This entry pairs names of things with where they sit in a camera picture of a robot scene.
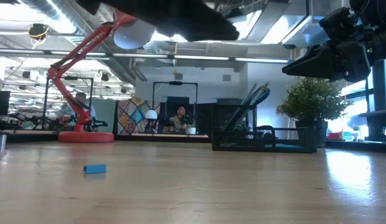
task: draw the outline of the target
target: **ceiling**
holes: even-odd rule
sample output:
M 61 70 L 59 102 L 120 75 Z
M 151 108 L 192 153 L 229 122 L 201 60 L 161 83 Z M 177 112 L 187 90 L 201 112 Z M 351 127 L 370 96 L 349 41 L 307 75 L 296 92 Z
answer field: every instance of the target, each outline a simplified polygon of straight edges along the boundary
M 262 57 L 273 59 L 293 60 L 300 47 L 320 43 L 326 39 L 319 28 L 318 20 L 332 9 L 341 6 L 341 0 L 208 0 L 207 5 L 225 16 L 230 16 L 232 10 L 239 9 L 241 15 L 230 18 L 241 32 L 240 39 L 235 42 L 184 42 L 181 37 L 171 37 L 167 40 L 178 39 L 177 46 L 169 41 L 152 37 L 152 46 L 137 50 L 124 50 L 116 46 L 112 38 L 107 38 L 96 52 L 138 52 L 148 54 L 177 54 L 197 56 L 224 56 L 224 57 Z M 45 11 L 48 4 L 55 8 L 51 17 Z M 102 23 L 113 19 L 113 10 L 105 5 L 100 7 L 97 15 L 92 16 L 82 9 L 75 0 L 0 0 L 0 48 L 3 49 L 39 49 L 71 51 L 86 36 L 97 29 Z M 48 25 L 49 30 L 45 42 L 37 42 L 27 35 L 28 28 L 33 23 Z M 279 44 L 285 38 L 286 44 L 295 44 L 295 51 L 287 50 Z M 26 55 L 1 55 L 0 64 L 5 69 L 3 77 L 6 79 L 5 88 L 15 93 L 43 93 L 44 88 L 39 85 L 45 83 L 45 71 L 59 60 L 47 56 L 45 58 L 27 58 Z M 232 76 L 237 82 L 238 75 L 246 63 L 244 62 L 217 62 L 205 60 L 177 60 L 178 70 L 184 74 L 184 80 L 189 82 L 220 83 L 225 74 Z M 96 86 L 94 95 L 111 98 L 131 97 L 134 94 L 133 85 L 136 82 L 152 82 L 158 80 L 174 80 L 173 60 L 107 58 L 106 60 L 84 60 L 77 63 L 67 75 L 80 78 L 94 78 Z M 281 65 L 260 64 L 266 67 L 268 73 L 277 70 Z M 22 77 L 24 71 L 39 73 L 40 79 L 31 80 Z M 108 73 L 109 81 L 102 82 L 101 74 Z M 26 90 L 20 90 L 20 84 L 28 85 Z M 73 91 L 89 92 L 85 88 L 84 80 L 69 82 Z M 126 86 L 127 94 L 120 89 Z M 57 94 L 55 87 L 49 92 Z M 27 97 L 19 94 L 17 99 Z

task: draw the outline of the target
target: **lamp base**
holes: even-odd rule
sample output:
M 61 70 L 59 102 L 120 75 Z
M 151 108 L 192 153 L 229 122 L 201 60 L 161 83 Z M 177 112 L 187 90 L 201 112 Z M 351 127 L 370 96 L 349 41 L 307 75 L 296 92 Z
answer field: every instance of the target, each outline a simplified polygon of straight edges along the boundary
M 81 127 L 77 125 L 75 126 L 74 131 L 61 132 L 58 135 L 58 141 L 80 143 L 106 143 L 114 142 L 114 135 L 112 133 L 84 132 L 83 129 L 81 129 Z

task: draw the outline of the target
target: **black wire organizer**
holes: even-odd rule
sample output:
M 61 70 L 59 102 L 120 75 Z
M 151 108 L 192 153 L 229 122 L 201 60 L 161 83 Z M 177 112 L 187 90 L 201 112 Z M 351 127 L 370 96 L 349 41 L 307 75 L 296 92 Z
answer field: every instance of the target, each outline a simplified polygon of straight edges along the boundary
M 314 128 L 257 127 L 256 106 L 214 105 L 214 151 L 314 153 Z

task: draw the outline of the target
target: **green leaves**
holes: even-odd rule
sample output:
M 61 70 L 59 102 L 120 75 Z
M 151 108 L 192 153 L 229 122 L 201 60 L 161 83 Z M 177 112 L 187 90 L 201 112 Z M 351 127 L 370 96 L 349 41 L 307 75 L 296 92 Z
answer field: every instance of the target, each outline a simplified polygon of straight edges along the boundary
M 337 119 L 351 105 L 340 97 L 337 83 L 319 78 L 300 78 L 287 90 L 276 113 L 299 121 Z

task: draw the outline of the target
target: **white lamp shade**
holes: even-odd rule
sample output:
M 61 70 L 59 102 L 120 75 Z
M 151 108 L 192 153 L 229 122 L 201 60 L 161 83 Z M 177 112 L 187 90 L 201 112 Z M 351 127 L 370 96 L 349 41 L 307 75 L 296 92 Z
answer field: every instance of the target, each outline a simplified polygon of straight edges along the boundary
M 145 118 L 146 119 L 157 119 L 158 118 L 158 114 L 155 110 L 148 110 L 146 113 L 145 113 Z
M 132 24 L 120 26 L 114 32 L 114 43 L 122 49 L 138 49 L 150 42 L 155 27 L 144 21 L 137 20 Z

